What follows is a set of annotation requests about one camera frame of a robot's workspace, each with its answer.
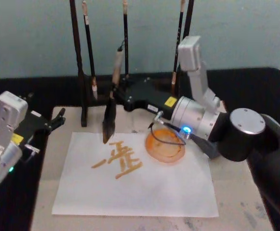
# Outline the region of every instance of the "white paper sheet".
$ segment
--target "white paper sheet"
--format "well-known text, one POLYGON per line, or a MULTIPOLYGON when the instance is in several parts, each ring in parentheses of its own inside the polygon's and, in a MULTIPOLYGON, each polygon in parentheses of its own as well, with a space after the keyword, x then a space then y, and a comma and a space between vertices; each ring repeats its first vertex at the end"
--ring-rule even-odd
POLYGON ((74 132, 52 214, 217 217, 207 156, 188 144, 185 156, 169 166, 147 154, 146 136, 116 133, 111 138, 133 148, 132 158, 143 163, 115 179, 121 173, 119 159, 91 168, 108 160, 115 146, 103 144, 101 134, 74 132))

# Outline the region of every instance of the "blue indicator light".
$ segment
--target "blue indicator light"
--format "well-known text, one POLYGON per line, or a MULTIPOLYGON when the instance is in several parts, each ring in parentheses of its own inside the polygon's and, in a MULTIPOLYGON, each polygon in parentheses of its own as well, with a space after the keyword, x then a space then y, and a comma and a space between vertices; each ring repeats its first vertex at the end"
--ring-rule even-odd
POLYGON ((191 128, 189 128, 189 127, 183 127, 182 130, 183 130, 185 133, 191 133, 191 128))

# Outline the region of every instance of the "robotic arm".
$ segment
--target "robotic arm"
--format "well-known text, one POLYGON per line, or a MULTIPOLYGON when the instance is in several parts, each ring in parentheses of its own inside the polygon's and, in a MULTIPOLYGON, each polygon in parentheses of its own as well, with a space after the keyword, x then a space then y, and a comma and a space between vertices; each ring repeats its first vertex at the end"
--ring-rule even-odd
POLYGON ((229 113, 217 110, 220 99, 208 88, 199 39, 186 37, 178 47, 194 100, 156 91, 149 78, 132 84, 123 80, 120 86, 127 85, 126 89, 113 85, 115 100, 126 111, 143 108, 156 114, 154 122, 167 124, 184 138, 193 139, 210 158, 221 154, 232 161, 248 159, 259 191, 280 213, 280 125, 248 108, 229 113))
POLYGON ((40 150, 31 145, 37 132, 49 135, 65 123, 65 109, 51 121, 27 109, 27 102, 10 92, 5 91, 0 95, 0 183, 9 171, 12 171, 14 165, 20 159, 24 159, 24 149, 30 151, 30 156, 25 162, 39 153, 40 150))

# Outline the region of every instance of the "table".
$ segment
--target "table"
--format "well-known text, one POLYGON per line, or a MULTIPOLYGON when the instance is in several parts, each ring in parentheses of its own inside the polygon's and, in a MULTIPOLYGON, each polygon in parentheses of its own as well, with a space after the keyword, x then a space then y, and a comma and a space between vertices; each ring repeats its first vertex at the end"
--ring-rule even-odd
MULTIPOLYGON (((61 107, 53 110, 56 115, 61 107)), ((79 123, 81 109, 66 107, 66 123, 54 131, 48 139, 45 159, 33 221, 32 231, 94 230, 94 231, 248 231, 272 230, 262 199, 253 182, 246 161, 234 163, 219 157, 210 160, 215 189, 218 218, 170 218, 170 217, 108 217, 108 216, 57 216, 52 206, 63 170, 71 133, 101 132, 105 107, 89 110, 87 128, 79 123)), ((154 115, 145 110, 127 113, 117 108, 116 132, 146 132, 154 115)))
MULTIPOLYGON (((166 81, 166 86, 171 85, 172 79, 171 72, 139 73, 132 76, 160 78, 166 81)), ((229 111, 247 107, 270 115, 280 123, 280 70, 270 67, 208 70, 207 77, 210 88, 227 103, 229 111)), ((98 76, 99 93, 108 94, 110 80, 111 75, 98 76)), ((182 86, 188 88, 187 82, 182 86)), ((33 92, 31 109, 48 119, 55 106, 80 106, 76 76, 0 79, 0 94, 5 90, 16 95, 33 92)), ((191 97, 188 89, 184 90, 184 95, 191 97)), ((0 230, 28 230, 31 227, 46 141, 46 138, 38 141, 41 152, 28 166, 17 165, 0 185, 0 230)), ((275 230, 280 230, 279 213, 267 200, 264 199, 264 203, 275 230)))

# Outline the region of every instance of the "blue wall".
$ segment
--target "blue wall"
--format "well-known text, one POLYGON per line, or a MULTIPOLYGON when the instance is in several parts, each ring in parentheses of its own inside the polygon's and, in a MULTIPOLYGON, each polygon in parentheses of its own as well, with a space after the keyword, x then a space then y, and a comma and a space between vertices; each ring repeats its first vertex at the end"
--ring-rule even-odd
MULTIPOLYGON (((110 74, 123 40, 122 0, 87 2, 96 73, 110 74)), ((130 73, 171 71, 180 0, 128 3, 130 73)), ((76 4, 89 74, 81 0, 76 4)), ((191 34, 202 36, 209 69, 280 69, 280 0, 195 0, 191 34)), ((76 73, 68 0, 0 0, 0 78, 76 73)))

